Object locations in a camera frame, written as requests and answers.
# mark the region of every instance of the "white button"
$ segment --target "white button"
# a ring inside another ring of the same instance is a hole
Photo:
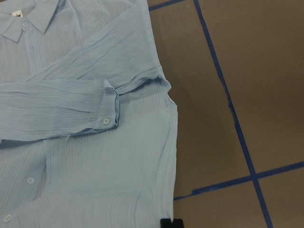
[[[8,214],[7,216],[4,217],[3,221],[4,222],[9,222],[11,220],[12,215]]]
[[[34,178],[32,178],[32,177],[30,177],[30,178],[28,178],[28,184],[33,184],[34,183],[34,181],[35,181],[35,179]]]
[[[110,123],[110,120],[107,119],[107,118],[105,118],[105,119],[104,119],[104,125],[108,125],[109,123]]]
[[[28,24],[26,21],[24,21],[24,22],[22,23],[22,26],[23,26],[23,27],[27,27],[27,26],[29,26],[29,24]]]

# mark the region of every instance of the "floor tile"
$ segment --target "floor tile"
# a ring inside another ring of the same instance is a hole
[[[185,228],[266,228],[252,182],[174,202]]]
[[[200,0],[257,171],[304,160],[304,2]]]
[[[274,228],[304,227],[304,169],[260,179]]]
[[[192,1],[150,12],[179,112],[175,196],[247,176],[248,168]]]

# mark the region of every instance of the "shirt sleeve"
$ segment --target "shirt sleeve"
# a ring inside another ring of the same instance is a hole
[[[118,126],[118,93],[106,79],[0,84],[0,140],[98,133]]]
[[[24,80],[106,78],[122,95],[159,78],[169,90],[171,86],[154,58],[151,36],[140,7],[134,5],[66,56]]]

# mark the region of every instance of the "shirt collar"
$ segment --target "shirt collar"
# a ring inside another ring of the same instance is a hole
[[[57,6],[62,7],[65,0],[41,0],[25,17],[42,34],[45,34]],[[0,13],[0,35],[15,42],[22,33],[21,18]]]

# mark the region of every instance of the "striped shirt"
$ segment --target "striped shirt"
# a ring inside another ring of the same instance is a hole
[[[172,218],[170,87],[145,0],[1,2],[0,227]]]

